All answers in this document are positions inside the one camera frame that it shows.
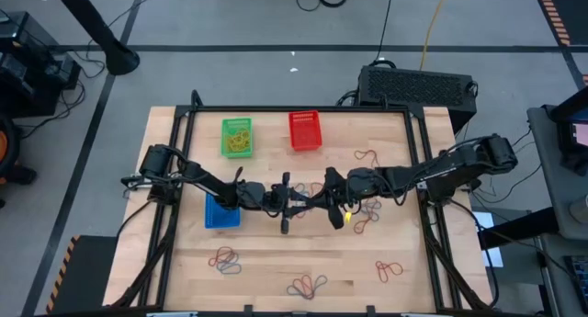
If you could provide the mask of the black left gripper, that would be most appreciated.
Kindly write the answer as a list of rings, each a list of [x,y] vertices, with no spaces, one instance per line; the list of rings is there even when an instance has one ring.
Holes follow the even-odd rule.
[[[286,188],[286,195],[289,201],[293,203],[305,203],[307,198],[301,200],[295,200],[292,198],[294,193],[293,187],[298,184],[291,183],[291,173],[285,172],[282,176],[282,184]],[[278,216],[279,210],[271,206],[266,199],[266,188],[263,184],[257,182],[241,182],[238,184],[238,204],[240,208],[250,211],[263,211],[268,216]],[[311,207],[290,207],[287,202],[281,206],[281,223],[280,232],[282,234],[288,234],[289,232],[289,220],[294,216],[310,210]]]

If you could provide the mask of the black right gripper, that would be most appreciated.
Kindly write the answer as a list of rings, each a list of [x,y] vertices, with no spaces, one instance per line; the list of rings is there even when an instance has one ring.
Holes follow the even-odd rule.
[[[348,172],[346,178],[346,198],[348,200],[363,200],[380,197],[384,192],[385,181],[374,169],[360,167]],[[343,202],[345,198],[345,179],[334,167],[325,169],[322,190],[316,194],[321,203],[316,205],[325,209],[328,219],[335,229],[344,227],[344,216],[335,202]]]

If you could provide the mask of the blue plastic basket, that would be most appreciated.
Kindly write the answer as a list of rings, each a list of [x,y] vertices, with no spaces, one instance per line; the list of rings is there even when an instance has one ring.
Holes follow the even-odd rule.
[[[238,209],[227,210],[221,207],[210,194],[205,199],[205,228],[228,229],[241,225],[241,214]]]

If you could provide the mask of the red plastic basket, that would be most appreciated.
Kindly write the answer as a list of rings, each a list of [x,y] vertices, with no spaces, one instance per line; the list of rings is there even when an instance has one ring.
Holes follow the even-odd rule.
[[[322,146],[319,112],[306,110],[288,113],[291,147],[297,151],[313,151]]]

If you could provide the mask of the green plastic basket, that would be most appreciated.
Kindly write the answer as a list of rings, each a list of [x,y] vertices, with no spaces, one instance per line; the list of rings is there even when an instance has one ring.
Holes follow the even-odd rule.
[[[250,152],[249,153],[230,153],[227,148],[226,140],[229,135],[234,135],[237,131],[248,129],[251,133]],[[246,158],[253,154],[253,123],[250,118],[224,119],[221,126],[221,154],[227,158]]]

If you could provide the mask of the black computer case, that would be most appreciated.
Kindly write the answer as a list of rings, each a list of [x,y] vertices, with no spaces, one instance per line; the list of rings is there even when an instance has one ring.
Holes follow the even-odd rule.
[[[457,133],[477,113],[477,95],[470,75],[364,66],[354,105],[445,107]]]

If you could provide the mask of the black desk beam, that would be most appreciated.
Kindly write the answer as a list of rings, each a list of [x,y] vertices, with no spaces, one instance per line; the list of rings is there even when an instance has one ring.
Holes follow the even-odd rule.
[[[557,234],[559,232],[560,227],[554,208],[549,207],[481,230],[478,237],[483,248],[494,248],[509,243],[518,243],[542,234]]]

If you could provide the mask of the black hazard-striped floor mat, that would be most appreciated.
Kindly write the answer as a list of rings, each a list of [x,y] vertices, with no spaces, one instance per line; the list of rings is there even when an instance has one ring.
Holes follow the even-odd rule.
[[[588,47],[588,0],[538,0],[556,41]]]
[[[117,239],[76,235],[68,243],[56,277],[47,314],[99,310],[103,305]]]

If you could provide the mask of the grey desk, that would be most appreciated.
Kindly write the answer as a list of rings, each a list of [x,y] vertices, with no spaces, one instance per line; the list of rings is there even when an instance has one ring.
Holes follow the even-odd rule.
[[[576,175],[560,164],[557,126],[544,108],[529,108],[526,114],[560,234],[567,239],[588,240],[588,223],[575,220],[570,213],[571,204],[588,196],[588,175]]]

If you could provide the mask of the black pole stand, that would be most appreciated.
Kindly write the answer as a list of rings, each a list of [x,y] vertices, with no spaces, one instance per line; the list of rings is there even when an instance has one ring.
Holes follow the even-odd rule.
[[[113,34],[90,0],[61,0],[92,40],[106,55],[106,67],[112,75],[129,74],[140,64],[136,52],[124,46]]]

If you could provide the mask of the black monitor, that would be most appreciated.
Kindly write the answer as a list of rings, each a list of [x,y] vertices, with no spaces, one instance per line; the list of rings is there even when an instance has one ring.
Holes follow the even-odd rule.
[[[549,112],[556,124],[561,164],[576,175],[588,173],[588,86]]]

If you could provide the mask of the black keyboard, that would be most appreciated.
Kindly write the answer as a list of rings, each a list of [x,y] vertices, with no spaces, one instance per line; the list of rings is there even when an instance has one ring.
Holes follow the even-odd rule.
[[[563,259],[572,273],[572,284],[582,311],[588,314],[588,255],[565,255]]]

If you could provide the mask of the black and orange wheel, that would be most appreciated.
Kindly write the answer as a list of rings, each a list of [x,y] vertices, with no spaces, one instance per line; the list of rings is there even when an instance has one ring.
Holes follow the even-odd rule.
[[[30,185],[37,172],[19,162],[20,131],[13,120],[0,113],[0,185]]]

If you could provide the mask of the black equipment cart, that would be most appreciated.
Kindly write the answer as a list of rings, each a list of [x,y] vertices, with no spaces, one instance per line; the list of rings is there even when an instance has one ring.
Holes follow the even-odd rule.
[[[28,12],[0,10],[0,113],[52,115],[58,98],[77,86],[81,66]]]

